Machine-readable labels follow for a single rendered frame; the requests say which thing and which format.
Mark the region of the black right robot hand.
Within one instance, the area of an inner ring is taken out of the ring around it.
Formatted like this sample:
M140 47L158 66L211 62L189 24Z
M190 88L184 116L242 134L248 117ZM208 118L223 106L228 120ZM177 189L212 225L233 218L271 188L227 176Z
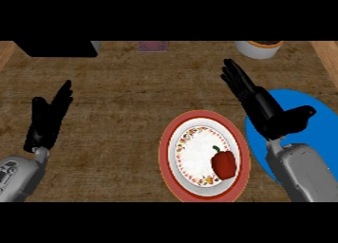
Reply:
M285 110L267 90L256 86L233 59L224 60L223 81L239 99L252 125L267 140L301 132L317 114L311 105Z

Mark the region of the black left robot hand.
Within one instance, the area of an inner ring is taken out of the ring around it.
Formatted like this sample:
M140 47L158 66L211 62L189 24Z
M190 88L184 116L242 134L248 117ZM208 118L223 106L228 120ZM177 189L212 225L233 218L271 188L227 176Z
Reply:
M44 97L32 99L32 116L28 129L23 150L34 152L35 148L44 147L51 149L54 146L63 117L68 114L72 102L71 80L62 85L51 103Z

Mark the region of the blue round plate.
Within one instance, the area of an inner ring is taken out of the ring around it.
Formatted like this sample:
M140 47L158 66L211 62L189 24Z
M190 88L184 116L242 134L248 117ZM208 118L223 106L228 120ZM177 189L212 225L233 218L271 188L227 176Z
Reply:
M308 120L307 128L301 132L287 135L282 140L282 145L290 143L305 143L310 145L318 152L332 175L338 180L338 114L318 99L296 90L271 89L268 94L283 110L302 105L310 105L316 108L317 113ZM245 97L245 100L242 100L243 110L248 112L248 115L252 115L254 120L261 117L262 119L265 118L265 114L259 109L259 100L262 100L262 103L265 102L262 95L248 95L248 98ZM267 165L267 139L259 134L248 115L243 127L249 147L268 176L282 185Z

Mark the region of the red bell pepper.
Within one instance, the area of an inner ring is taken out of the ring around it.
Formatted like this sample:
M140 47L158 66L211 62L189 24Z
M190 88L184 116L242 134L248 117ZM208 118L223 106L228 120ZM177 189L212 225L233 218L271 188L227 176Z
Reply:
M226 180L236 176L236 157L231 151L221 151L217 146L212 149L215 150L215 155L211 158L211 168L217 177Z

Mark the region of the white floral-rimmed plate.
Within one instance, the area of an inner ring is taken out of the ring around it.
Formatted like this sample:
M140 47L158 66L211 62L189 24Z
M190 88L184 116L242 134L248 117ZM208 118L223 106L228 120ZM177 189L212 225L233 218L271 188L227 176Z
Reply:
M218 196L239 177L221 180L211 168L218 152L231 152L240 166L239 144L226 126L208 118L195 118L178 125L168 142L168 163L174 178L196 196Z

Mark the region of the white pot with orange rim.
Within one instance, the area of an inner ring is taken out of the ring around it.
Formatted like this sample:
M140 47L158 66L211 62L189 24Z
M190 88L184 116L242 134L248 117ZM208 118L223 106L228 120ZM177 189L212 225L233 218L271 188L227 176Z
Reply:
M234 41L239 52L249 58L256 60L268 59L274 56L279 48L283 45L282 41L274 41L271 44L256 41Z

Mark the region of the black appliance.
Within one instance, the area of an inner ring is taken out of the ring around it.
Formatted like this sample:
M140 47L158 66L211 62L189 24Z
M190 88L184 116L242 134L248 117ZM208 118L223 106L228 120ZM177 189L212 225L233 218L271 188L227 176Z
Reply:
M31 57L97 57L100 41L15 41Z

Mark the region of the red round placemat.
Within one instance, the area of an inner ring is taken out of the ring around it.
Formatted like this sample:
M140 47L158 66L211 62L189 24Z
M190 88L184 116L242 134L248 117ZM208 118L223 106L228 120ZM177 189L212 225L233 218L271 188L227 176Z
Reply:
M177 182L172 171L169 169L168 142L174 134L174 130L178 128L178 125L183 124L187 120L195 118L208 118L220 122L226 126L228 131L233 133L233 136L239 144L239 155L240 155L240 166L237 166L239 177L236 179L236 182L233 183L233 187L218 196L193 195ZM249 178L249 171L251 171L249 149L239 129L236 128L234 124L228 121L228 119L223 117L218 113L208 110L193 110L180 114L180 116L171 121L164 131L161 142L159 142L158 157L159 157L159 170L165 180L165 184L172 194L180 199L180 201L217 202L217 201L234 201L239 198L239 195L245 189L248 178Z

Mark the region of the purple box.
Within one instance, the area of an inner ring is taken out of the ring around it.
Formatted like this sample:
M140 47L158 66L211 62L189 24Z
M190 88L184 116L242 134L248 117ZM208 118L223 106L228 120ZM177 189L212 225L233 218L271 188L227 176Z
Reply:
M141 41L137 43L137 50L140 52L164 52L168 50L166 41Z

